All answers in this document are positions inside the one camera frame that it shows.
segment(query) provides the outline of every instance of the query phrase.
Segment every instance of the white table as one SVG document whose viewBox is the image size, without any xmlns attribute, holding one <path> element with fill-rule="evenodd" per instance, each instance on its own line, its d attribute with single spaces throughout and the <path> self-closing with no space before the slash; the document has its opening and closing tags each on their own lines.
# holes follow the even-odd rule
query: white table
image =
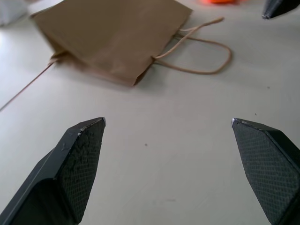
<svg viewBox="0 0 300 225">
<path fill-rule="evenodd" d="M 52 67 L 0 113 L 0 211 L 74 124 L 105 116 L 96 180 L 82 225 L 267 225 L 243 170 L 232 117 L 282 130 L 300 146 L 300 13 L 261 19 L 263 3 L 204 6 L 186 25 L 234 51 L 219 75 L 154 65 L 134 88 Z M 46 66 L 51 49 L 24 19 L 0 29 L 0 103 Z M 216 67 L 225 51 L 187 42 L 168 58 Z"/>
</svg>

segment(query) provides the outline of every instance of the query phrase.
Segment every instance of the brown paper bag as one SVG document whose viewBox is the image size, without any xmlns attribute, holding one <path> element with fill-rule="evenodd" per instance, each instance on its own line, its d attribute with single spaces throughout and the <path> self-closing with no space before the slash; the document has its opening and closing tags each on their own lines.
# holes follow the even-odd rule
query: brown paper bag
<svg viewBox="0 0 300 225">
<path fill-rule="evenodd" d="M 53 59 L 135 85 L 191 12 L 174 0 L 64 0 L 33 18 Z"/>
</svg>

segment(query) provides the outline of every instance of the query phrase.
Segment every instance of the bag handle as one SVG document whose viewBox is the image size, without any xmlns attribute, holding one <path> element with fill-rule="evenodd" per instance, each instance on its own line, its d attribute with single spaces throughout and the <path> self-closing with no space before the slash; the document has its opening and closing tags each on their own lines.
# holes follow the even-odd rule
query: bag handle
<svg viewBox="0 0 300 225">
<path fill-rule="evenodd" d="M 216 41 L 209 41 L 209 40 L 194 38 L 194 37 L 190 37 L 190 36 L 192 34 L 194 34 L 196 31 L 198 31 L 202 27 L 209 26 L 209 25 L 212 25 L 212 24 L 215 24 L 215 23 L 219 23 L 219 22 L 221 22 L 223 20 L 224 20 L 224 17 L 220 17 L 220 18 L 218 18 L 216 20 L 213 20 L 211 22 L 206 22 L 206 23 L 204 23 L 204 24 L 202 24 L 200 26 L 192 27 L 192 28 L 185 29 L 185 30 L 180 30 L 182 32 L 188 31 L 188 33 L 186 35 L 177 34 L 177 36 L 182 37 L 182 39 L 175 46 L 173 46 L 169 51 L 167 51 L 166 53 L 161 54 L 159 56 L 153 57 L 153 59 L 157 63 L 159 63 L 159 64 L 161 64 L 163 66 L 166 66 L 166 67 L 169 67 L 169 68 L 172 68 L 172 69 L 176 69 L 176 70 L 179 70 L 179 71 L 183 71 L 183 72 L 192 73 L 192 74 L 211 75 L 211 74 L 217 74 L 217 73 L 219 73 L 222 69 L 224 69 L 229 64 L 229 62 L 231 61 L 231 59 L 233 57 L 233 53 L 232 53 L 231 49 L 228 46 L 226 46 L 224 44 L 221 44 L 219 42 L 216 42 Z M 194 40 L 194 41 L 200 41 L 200 42 L 205 42 L 205 43 L 209 43 L 209 44 L 221 46 L 221 47 L 225 48 L 228 51 L 228 57 L 227 57 L 226 61 L 218 69 L 213 70 L 213 71 L 199 71 L 199 70 L 185 69 L 185 68 L 182 68 L 182 67 L 174 66 L 174 65 L 172 65 L 170 63 L 167 63 L 167 62 L 161 60 L 161 58 L 169 55 L 171 52 L 173 52 L 174 50 L 176 50 L 178 48 L 178 46 L 180 44 L 182 44 L 182 42 L 184 42 L 186 39 L 190 39 L 190 40 Z"/>
</svg>

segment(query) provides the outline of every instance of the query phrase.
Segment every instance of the black object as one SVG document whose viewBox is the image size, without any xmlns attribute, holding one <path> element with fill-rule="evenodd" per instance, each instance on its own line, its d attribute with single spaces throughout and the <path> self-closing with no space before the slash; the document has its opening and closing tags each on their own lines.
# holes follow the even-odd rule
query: black object
<svg viewBox="0 0 300 225">
<path fill-rule="evenodd" d="M 81 222 L 96 176 L 105 119 L 69 128 L 0 215 L 0 225 Z"/>
<path fill-rule="evenodd" d="M 267 0 L 262 17 L 271 19 L 298 7 L 300 0 Z"/>
<path fill-rule="evenodd" d="M 246 177 L 272 225 L 300 224 L 300 150 L 280 130 L 233 119 Z"/>
</svg>

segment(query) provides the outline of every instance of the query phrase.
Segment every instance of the white object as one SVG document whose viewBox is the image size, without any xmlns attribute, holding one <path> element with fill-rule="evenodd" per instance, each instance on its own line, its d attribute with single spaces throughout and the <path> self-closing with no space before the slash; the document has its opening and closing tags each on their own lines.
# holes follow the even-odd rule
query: white object
<svg viewBox="0 0 300 225">
<path fill-rule="evenodd" d="M 0 26 L 7 25 L 27 12 L 22 0 L 0 0 Z"/>
</svg>

